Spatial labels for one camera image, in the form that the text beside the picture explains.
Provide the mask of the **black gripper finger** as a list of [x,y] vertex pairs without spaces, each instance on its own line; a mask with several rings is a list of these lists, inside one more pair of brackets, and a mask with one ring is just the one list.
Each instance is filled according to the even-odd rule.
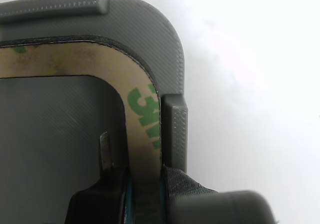
[[70,199],[66,224],[131,224],[133,183],[128,167],[115,167],[108,132],[99,138],[100,179]]
[[274,224],[265,198],[253,191],[217,192],[185,172],[164,166],[162,210],[166,224]]

